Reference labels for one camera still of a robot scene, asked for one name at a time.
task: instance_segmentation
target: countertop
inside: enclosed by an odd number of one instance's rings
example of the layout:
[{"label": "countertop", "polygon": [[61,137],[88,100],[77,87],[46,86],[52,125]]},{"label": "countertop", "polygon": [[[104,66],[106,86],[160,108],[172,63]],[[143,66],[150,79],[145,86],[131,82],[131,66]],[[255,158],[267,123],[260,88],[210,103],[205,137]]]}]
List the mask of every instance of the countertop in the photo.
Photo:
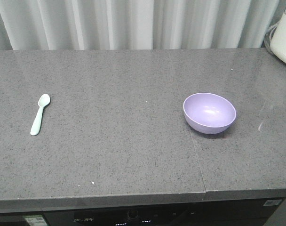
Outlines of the countertop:
[{"label": "countertop", "polygon": [[[225,132],[189,127],[198,92],[233,103]],[[0,213],[270,197],[286,197],[286,65],[266,49],[0,51]]]}]

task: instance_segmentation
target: white spoon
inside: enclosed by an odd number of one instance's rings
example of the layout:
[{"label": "white spoon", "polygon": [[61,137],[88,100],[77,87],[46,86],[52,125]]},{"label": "white spoon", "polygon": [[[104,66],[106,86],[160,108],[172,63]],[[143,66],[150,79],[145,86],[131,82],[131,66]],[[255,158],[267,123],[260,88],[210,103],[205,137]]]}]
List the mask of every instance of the white spoon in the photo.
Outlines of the white spoon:
[{"label": "white spoon", "polygon": [[39,99],[39,110],[36,114],[36,117],[34,119],[33,125],[30,130],[30,135],[35,136],[38,135],[40,132],[40,124],[41,124],[41,118],[43,116],[43,110],[44,107],[46,107],[50,103],[50,97],[48,94],[44,94]]}]

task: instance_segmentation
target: label sticker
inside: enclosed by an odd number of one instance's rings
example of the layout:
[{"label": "label sticker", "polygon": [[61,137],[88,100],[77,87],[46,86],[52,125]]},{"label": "label sticker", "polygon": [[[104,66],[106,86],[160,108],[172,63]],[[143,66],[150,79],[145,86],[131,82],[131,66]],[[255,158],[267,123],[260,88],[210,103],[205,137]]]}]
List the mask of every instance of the label sticker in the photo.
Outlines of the label sticker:
[{"label": "label sticker", "polygon": [[43,215],[23,216],[30,226],[48,226]]},{"label": "label sticker", "polygon": [[263,206],[278,206],[282,199],[267,200]]}]

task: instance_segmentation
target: white appliance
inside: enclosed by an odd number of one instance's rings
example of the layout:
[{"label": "white appliance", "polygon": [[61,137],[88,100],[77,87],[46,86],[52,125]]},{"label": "white appliance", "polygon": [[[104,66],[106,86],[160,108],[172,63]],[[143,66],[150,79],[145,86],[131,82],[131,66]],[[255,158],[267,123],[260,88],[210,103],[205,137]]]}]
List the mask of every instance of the white appliance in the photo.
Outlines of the white appliance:
[{"label": "white appliance", "polygon": [[270,43],[271,51],[286,63],[286,10],[283,13],[279,25]]}]

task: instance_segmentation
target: purple bowl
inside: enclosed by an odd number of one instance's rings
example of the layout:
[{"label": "purple bowl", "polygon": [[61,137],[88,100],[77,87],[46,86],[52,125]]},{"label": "purple bowl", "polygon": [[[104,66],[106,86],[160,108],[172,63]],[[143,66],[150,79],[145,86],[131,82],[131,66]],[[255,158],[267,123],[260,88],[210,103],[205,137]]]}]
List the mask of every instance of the purple bowl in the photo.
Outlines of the purple bowl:
[{"label": "purple bowl", "polygon": [[236,118],[234,106],[225,98],[212,93],[196,93],[187,97],[183,110],[188,124],[206,134],[223,132]]}]

